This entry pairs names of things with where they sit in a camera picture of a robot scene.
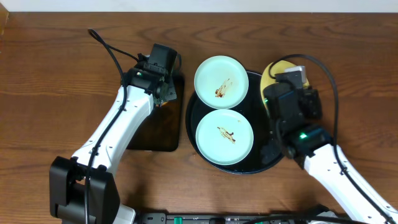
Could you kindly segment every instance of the plate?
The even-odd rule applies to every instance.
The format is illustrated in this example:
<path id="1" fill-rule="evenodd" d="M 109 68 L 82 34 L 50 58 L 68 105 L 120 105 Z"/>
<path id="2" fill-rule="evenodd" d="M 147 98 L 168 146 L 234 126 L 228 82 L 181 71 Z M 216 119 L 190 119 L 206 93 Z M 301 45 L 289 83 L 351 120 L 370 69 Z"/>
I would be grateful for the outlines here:
<path id="1" fill-rule="evenodd" d="M 244 67 L 227 56 L 214 56 L 197 69 L 195 91 L 206 105 L 229 109 L 238 105 L 248 92 L 249 78 Z"/>
<path id="2" fill-rule="evenodd" d="M 215 110 L 199 122 L 196 141 L 200 152 L 209 161 L 232 165 L 250 152 L 254 134 L 247 119 L 233 110 Z"/>

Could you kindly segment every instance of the round black tray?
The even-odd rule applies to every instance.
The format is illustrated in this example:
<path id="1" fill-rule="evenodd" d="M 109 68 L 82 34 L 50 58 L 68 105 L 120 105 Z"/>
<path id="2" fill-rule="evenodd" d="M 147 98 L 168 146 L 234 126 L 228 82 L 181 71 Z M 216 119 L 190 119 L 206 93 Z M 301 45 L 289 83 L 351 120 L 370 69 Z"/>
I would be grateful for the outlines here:
<path id="1" fill-rule="evenodd" d="M 267 111 L 262 104 L 260 95 L 261 74 L 247 71 L 249 77 L 249 90 L 243 101 L 231 110 L 241 113 L 250 123 L 254 142 L 250 153 L 240 162 L 233 165 L 219 165 L 210 162 L 199 151 L 196 144 L 195 134 L 200 120 L 206 114 L 214 111 L 202 102 L 196 92 L 193 92 L 187 106 L 185 125 L 192 146 L 196 152 L 211 165 L 233 174 L 255 174 L 267 170 L 277 164 L 283 155 L 269 134 L 269 120 Z"/>

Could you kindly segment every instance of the green connector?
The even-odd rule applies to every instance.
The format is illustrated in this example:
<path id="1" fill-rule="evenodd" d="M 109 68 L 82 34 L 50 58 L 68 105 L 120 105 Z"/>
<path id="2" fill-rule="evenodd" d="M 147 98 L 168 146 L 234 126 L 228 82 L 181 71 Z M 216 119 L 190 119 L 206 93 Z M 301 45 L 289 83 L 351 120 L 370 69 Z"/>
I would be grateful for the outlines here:
<path id="1" fill-rule="evenodd" d="M 174 224 L 182 224 L 182 218 L 181 217 L 175 217 L 174 218 Z"/>

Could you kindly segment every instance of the green led light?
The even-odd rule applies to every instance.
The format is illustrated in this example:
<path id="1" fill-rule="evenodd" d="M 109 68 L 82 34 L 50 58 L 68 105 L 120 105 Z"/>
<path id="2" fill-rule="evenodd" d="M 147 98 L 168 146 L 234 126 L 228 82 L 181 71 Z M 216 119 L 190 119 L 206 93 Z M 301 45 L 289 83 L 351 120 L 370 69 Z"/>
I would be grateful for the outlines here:
<path id="1" fill-rule="evenodd" d="M 304 133 L 301 133 L 301 135 L 300 135 L 300 139 L 305 139 L 307 137 L 307 135 L 306 134 L 304 134 Z"/>

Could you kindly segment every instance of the black tray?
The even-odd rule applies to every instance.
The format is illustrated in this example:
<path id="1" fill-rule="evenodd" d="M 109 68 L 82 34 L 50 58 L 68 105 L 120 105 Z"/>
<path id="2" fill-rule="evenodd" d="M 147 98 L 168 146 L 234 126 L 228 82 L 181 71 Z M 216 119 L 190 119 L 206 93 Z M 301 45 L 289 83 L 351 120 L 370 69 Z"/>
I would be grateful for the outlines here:
<path id="1" fill-rule="evenodd" d="M 173 81 L 177 99 L 167 102 L 161 108 L 155 106 L 134 133 L 127 149 L 161 152 L 172 152 L 177 149 L 180 139 L 184 79 L 181 75 L 173 75 Z"/>
<path id="2" fill-rule="evenodd" d="M 198 124 L 206 114 L 215 109 L 204 104 L 196 92 L 193 92 L 188 102 L 187 113 L 185 115 L 188 137 L 196 152 L 211 165 L 233 174 L 255 174 L 262 172 L 271 168 L 283 158 L 273 139 L 270 139 L 267 111 L 262 104 L 260 95 L 261 74 L 250 71 L 247 71 L 247 73 L 249 77 L 248 93 L 240 104 L 231 108 L 231 110 L 241 113 L 249 121 L 254 133 L 253 147 L 242 161 L 228 166 L 219 165 L 210 162 L 199 151 L 195 139 Z"/>

